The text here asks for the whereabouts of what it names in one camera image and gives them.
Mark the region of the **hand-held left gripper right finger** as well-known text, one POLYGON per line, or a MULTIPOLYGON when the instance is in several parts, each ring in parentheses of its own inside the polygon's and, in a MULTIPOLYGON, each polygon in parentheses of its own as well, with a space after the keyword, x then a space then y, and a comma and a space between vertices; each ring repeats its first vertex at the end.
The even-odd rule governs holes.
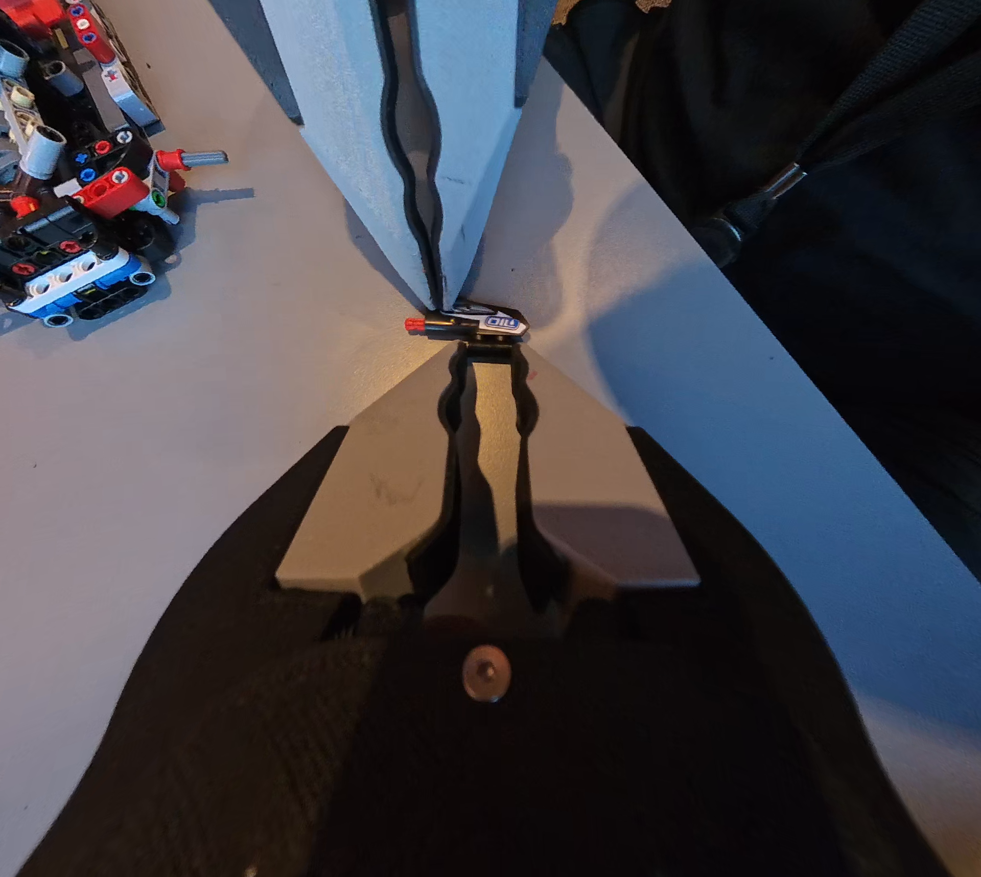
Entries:
POLYGON ((627 425, 528 347, 511 361, 518 570, 535 611, 700 576, 627 425))

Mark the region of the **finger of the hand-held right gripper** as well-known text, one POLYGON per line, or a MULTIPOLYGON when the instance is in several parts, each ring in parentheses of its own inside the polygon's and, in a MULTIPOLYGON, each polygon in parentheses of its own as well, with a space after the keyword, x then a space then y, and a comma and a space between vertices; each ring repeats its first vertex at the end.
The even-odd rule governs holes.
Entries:
POLYGON ((384 0, 208 0, 400 279, 441 307, 384 0))
POLYGON ((414 72, 434 118, 437 307, 456 302, 471 270, 557 3, 408 0, 414 72))

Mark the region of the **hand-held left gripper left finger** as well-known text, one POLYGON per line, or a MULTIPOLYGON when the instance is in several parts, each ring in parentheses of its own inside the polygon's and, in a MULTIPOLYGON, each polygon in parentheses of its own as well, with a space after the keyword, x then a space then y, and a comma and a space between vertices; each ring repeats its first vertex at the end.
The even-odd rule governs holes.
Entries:
POLYGON ((282 589, 431 599, 456 565, 465 349, 443 346, 348 426, 286 555, 282 589))

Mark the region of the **small black stickered brick piece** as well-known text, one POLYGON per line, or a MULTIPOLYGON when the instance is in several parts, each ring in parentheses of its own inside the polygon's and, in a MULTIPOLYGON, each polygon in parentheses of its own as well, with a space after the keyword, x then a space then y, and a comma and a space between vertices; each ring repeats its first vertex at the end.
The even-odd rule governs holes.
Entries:
POLYGON ((466 346, 477 356, 506 355, 524 342, 530 324, 517 310, 475 302, 457 302, 444 310, 427 310, 404 321, 410 335, 466 346))

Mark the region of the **toy brick car model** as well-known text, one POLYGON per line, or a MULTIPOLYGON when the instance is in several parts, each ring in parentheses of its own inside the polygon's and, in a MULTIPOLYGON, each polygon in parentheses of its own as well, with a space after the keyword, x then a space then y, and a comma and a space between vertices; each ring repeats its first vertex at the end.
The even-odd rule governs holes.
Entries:
POLYGON ((157 111, 92 0, 1 0, 1 25, 2 308, 104 318, 176 253, 182 174, 227 154, 154 147, 157 111))

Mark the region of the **black bag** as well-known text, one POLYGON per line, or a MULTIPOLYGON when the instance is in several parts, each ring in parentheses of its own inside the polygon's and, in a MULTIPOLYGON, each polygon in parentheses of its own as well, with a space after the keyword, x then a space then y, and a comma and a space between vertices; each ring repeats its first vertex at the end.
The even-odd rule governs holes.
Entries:
POLYGON ((583 0, 548 61, 979 576, 979 0, 583 0))

